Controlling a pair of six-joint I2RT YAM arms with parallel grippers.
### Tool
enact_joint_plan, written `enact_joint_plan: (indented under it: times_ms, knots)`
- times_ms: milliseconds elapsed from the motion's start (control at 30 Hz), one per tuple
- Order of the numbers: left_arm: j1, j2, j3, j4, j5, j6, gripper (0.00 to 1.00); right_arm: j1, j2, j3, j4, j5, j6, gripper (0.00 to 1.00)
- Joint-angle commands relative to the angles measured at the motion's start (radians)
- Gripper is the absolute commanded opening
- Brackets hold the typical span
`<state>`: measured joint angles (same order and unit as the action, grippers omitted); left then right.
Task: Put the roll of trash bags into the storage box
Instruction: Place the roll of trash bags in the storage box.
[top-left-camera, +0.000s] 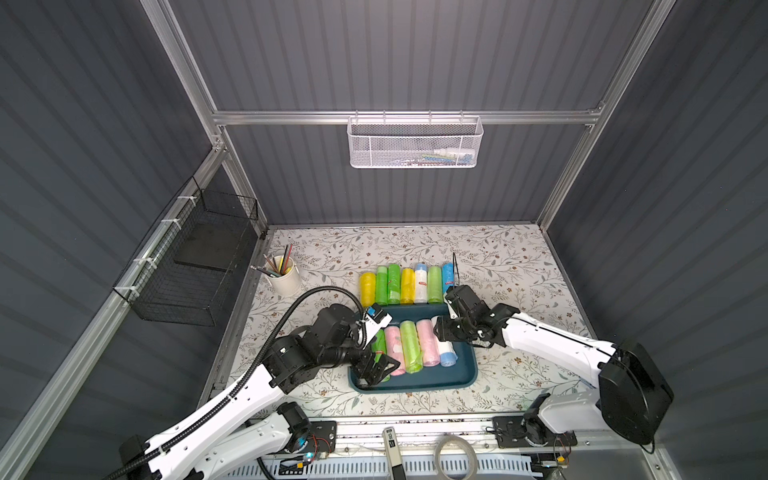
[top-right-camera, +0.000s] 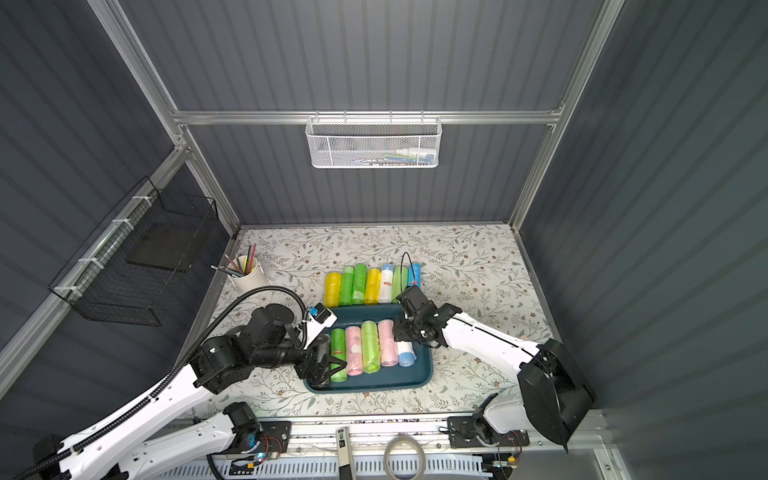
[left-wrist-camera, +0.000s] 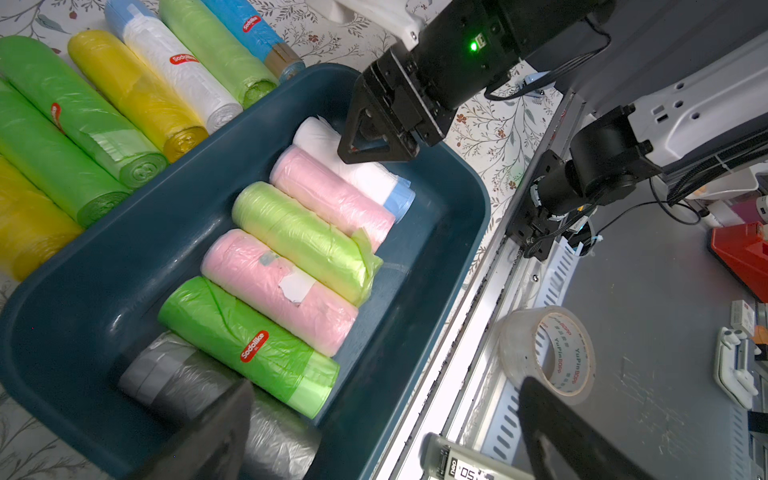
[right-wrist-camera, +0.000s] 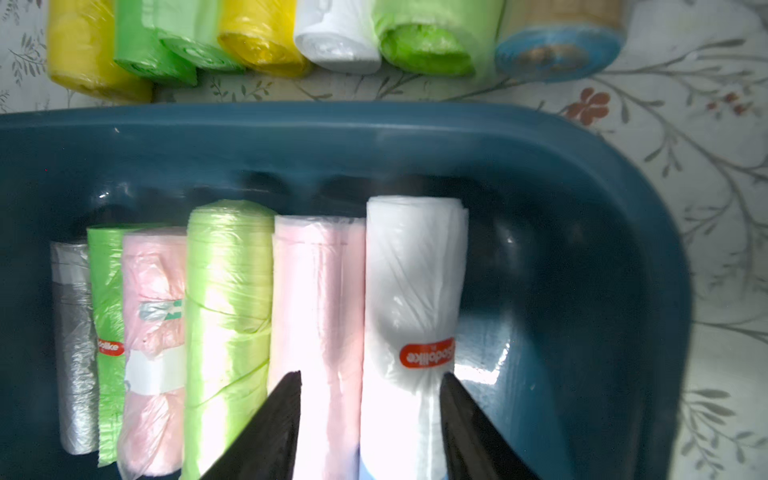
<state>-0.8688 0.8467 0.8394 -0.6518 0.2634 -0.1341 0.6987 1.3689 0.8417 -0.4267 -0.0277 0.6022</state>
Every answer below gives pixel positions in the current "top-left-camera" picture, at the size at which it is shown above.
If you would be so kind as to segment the pink trash bag roll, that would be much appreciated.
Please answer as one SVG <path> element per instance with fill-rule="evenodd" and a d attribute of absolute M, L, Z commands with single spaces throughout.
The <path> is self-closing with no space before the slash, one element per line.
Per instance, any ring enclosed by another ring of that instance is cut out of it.
<path fill-rule="evenodd" d="M 401 333 L 398 326 L 389 326 L 385 329 L 385 340 L 387 345 L 387 355 L 396 360 L 399 366 L 394 370 L 392 376 L 400 376 L 406 373 L 405 371 L 405 359 L 403 353 L 403 344 L 401 340 Z"/>
<path fill-rule="evenodd" d="M 438 341 L 433 332 L 430 319 L 422 319 L 416 323 L 419 345 L 422 352 L 422 363 L 425 367 L 434 367 L 440 364 Z"/>

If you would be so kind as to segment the pale green trash bag roll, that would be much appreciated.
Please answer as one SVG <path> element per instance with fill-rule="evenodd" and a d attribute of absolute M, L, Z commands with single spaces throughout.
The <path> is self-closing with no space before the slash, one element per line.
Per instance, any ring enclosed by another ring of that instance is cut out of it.
<path fill-rule="evenodd" d="M 423 357 L 416 325 L 413 321 L 400 323 L 400 337 L 403 348 L 404 368 L 408 374 L 415 374 L 423 369 Z"/>

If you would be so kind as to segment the bright green trash bag roll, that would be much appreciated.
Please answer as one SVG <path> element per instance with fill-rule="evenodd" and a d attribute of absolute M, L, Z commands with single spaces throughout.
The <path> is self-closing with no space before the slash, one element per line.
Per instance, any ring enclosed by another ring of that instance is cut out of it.
<path fill-rule="evenodd" d="M 388 304 L 388 274 L 386 265 L 377 267 L 375 282 L 375 302 L 379 305 Z"/>

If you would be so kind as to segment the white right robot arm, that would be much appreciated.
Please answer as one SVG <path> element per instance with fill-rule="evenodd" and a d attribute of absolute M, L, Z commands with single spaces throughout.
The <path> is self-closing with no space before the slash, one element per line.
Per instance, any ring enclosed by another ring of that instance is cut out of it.
<path fill-rule="evenodd" d="M 507 304 L 489 307 L 467 285 L 449 288 L 444 301 L 449 313 L 439 317 L 433 329 L 439 340 L 527 352 L 587 384 L 585 391 L 543 393 L 534 400 L 519 420 L 529 444 L 544 447 L 569 432 L 601 430 L 611 430 L 642 447 L 655 444 L 674 393 L 640 343 L 591 339 L 538 321 Z"/>

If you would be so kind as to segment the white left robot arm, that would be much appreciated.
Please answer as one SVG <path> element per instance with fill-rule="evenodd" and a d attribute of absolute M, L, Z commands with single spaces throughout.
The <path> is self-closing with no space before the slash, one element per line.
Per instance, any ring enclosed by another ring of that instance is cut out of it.
<path fill-rule="evenodd" d="M 280 332 L 298 307 L 314 294 L 337 292 L 353 305 L 334 303 L 321 309 L 311 325 L 287 335 Z M 373 304 L 365 307 L 349 290 L 333 285 L 307 290 L 288 307 L 268 334 L 248 369 L 203 406 L 141 444 L 138 452 L 110 473 L 112 479 L 203 479 L 204 464 L 235 430 L 322 369 L 342 365 L 369 385 L 380 383 L 398 361 L 377 355 L 372 344 L 392 316 Z"/>

